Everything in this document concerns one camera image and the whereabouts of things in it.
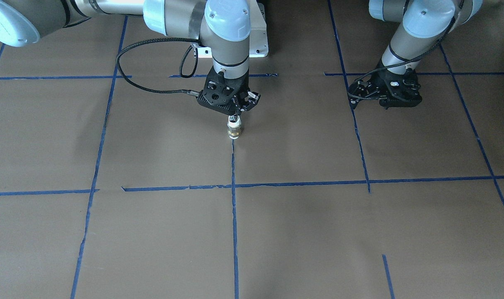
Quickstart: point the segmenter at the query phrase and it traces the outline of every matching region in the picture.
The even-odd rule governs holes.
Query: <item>black cable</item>
[[[182,58],[182,62],[180,62],[180,77],[182,78],[191,78],[195,72],[197,71],[197,65],[198,65],[198,49],[195,48],[195,66],[193,67],[193,71],[191,72],[191,74],[188,74],[188,75],[184,75],[183,72],[182,72],[182,69],[184,67],[184,63],[186,62],[186,59],[187,59],[187,55],[189,55],[189,53],[191,52],[191,50],[193,49],[193,46],[189,46],[189,48],[187,48],[187,51],[186,53],[184,54],[184,57]]]
[[[125,79],[125,81],[127,81],[130,85],[137,87],[137,88],[144,90],[144,91],[149,91],[150,93],[187,93],[188,95],[198,96],[199,92],[191,91],[188,89],[176,89],[173,91],[158,91],[155,89],[151,89],[151,88],[147,88],[147,87],[143,87],[141,85],[138,85],[138,84],[132,82],[132,80],[130,80],[129,78],[127,78],[127,76],[125,75],[125,72],[123,72],[123,68],[121,68],[121,63],[120,63],[121,56],[123,56],[124,53],[127,53],[131,49],[137,48],[142,45],[153,44],[156,42],[199,42],[199,41],[197,39],[191,39],[191,38],[167,37],[167,38],[153,38],[153,39],[142,40],[140,42],[135,42],[134,44],[127,46],[123,50],[121,50],[121,52],[119,52],[119,54],[117,55],[117,58],[115,59],[115,64],[117,65],[117,70],[119,71],[119,73],[121,73],[121,76],[123,77],[123,79]]]
[[[76,25],[80,25],[80,24],[82,24],[82,23],[86,22],[86,21],[87,21],[87,20],[89,20],[89,19],[91,19],[91,17],[87,17],[87,18],[85,18],[85,19],[81,19],[81,21],[78,21],[78,22],[76,22],[76,23],[72,23],[72,24],[69,24],[69,25],[65,25],[65,26],[64,26],[64,28],[70,28],[70,27],[74,27],[74,26],[76,26]]]
[[[62,2],[64,13],[66,14],[66,22],[64,23],[64,26],[67,26],[71,22],[71,11],[69,10],[69,5],[66,0],[60,0],[60,2]]]
[[[434,51],[434,49],[436,49],[438,46],[440,46],[440,43],[442,43],[442,40],[444,40],[444,38],[449,34],[449,32],[451,31],[451,29],[453,28],[453,25],[455,25],[455,22],[456,22],[455,17],[453,17],[451,19],[450,24],[446,28],[444,34],[439,39],[437,39],[436,42],[435,42],[435,44],[429,50],[427,50],[425,53],[423,53],[423,54],[421,54],[421,55],[419,55],[417,57],[414,57],[413,59],[405,61],[405,62],[393,64],[392,66],[383,66],[381,68],[377,68],[377,69],[371,70],[370,72],[368,72],[368,73],[360,76],[359,78],[357,78],[352,84],[350,84],[350,86],[349,86],[348,89],[351,89],[351,87],[354,84],[358,83],[363,78],[365,78],[367,76],[370,76],[371,74],[373,74],[375,72],[380,72],[380,71],[383,71],[383,70],[387,70],[387,69],[391,69],[391,68],[396,68],[398,66],[405,66],[406,64],[420,61],[423,57],[426,57],[429,53],[431,53],[432,51]],[[350,92],[348,92],[347,94],[348,94],[349,97],[355,98],[355,99],[358,99],[358,100],[379,100],[379,97],[361,97],[361,96],[353,95]]]

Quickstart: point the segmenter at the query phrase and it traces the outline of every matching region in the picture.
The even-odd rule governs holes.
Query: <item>floor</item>
[[[159,37],[140,18],[0,44],[0,299],[504,299],[504,0],[421,63],[418,107],[351,110],[398,26],[367,3],[267,3],[235,142],[117,77]],[[186,47],[123,66],[200,89],[170,78]]]

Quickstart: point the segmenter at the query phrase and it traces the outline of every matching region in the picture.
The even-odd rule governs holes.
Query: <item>small bottle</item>
[[[239,138],[241,134],[241,117],[239,115],[231,115],[228,117],[228,136],[233,140]]]

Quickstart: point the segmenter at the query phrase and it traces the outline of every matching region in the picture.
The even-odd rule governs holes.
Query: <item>light blue joint cover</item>
[[[143,19],[149,29],[167,35],[164,9],[165,0],[145,0],[143,3]]]
[[[464,23],[470,21],[470,19],[481,9],[481,6],[483,5],[483,0],[472,0],[472,2],[473,2],[472,14]]]
[[[208,27],[225,40],[240,42],[250,35],[247,0],[208,0],[204,18]]]
[[[383,0],[370,0],[368,2],[368,12],[374,19],[385,21],[383,17]]]
[[[414,0],[404,15],[405,30],[417,38],[441,34],[455,15],[453,0]]]
[[[38,40],[38,29],[14,7],[0,0],[0,42],[13,47],[23,47]]]

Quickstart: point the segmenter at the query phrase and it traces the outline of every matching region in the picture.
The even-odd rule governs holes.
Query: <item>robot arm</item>
[[[389,107],[415,107],[422,98],[416,75],[421,59],[457,26],[466,23],[482,0],[370,0],[370,15],[401,22],[367,82],[357,79],[348,89],[350,106],[379,100]]]
[[[0,0],[0,41],[26,46],[89,17],[112,14],[143,15],[156,32],[211,47],[213,67],[194,94],[202,106],[238,119],[257,104],[259,93],[248,87],[248,0]]]

